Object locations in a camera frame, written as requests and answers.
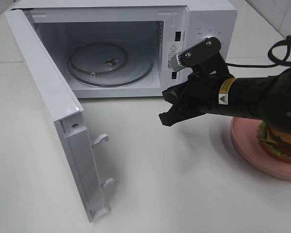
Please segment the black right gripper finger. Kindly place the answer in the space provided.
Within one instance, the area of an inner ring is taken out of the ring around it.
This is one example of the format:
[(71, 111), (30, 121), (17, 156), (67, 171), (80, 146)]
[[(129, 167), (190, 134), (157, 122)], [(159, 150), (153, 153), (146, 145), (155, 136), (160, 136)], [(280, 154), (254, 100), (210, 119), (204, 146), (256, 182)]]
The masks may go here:
[(167, 112), (159, 114), (161, 123), (164, 126), (172, 126), (186, 120), (185, 107), (173, 105)]
[(187, 102), (187, 84), (171, 86), (162, 92), (163, 98), (170, 104), (185, 104)]

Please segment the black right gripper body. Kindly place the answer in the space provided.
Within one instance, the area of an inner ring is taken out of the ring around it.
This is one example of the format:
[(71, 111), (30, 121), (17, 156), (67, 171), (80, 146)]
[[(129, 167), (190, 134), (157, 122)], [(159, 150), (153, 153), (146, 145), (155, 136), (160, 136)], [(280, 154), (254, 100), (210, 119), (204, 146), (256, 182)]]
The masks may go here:
[(184, 91), (184, 100), (178, 107), (181, 119), (190, 119), (205, 113), (234, 116), (228, 105), (219, 104), (219, 89), (223, 82), (233, 78), (220, 54), (211, 58), (181, 57), (192, 69)]

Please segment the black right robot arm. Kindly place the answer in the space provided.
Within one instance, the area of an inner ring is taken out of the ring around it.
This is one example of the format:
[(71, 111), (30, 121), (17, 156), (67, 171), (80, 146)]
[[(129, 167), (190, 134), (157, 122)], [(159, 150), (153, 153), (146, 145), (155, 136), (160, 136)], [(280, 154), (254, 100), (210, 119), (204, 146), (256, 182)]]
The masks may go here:
[(276, 76), (235, 78), (221, 55), (195, 63), (188, 80), (163, 92), (172, 104), (159, 118), (163, 125), (215, 114), (263, 120), (291, 133), (291, 68)]

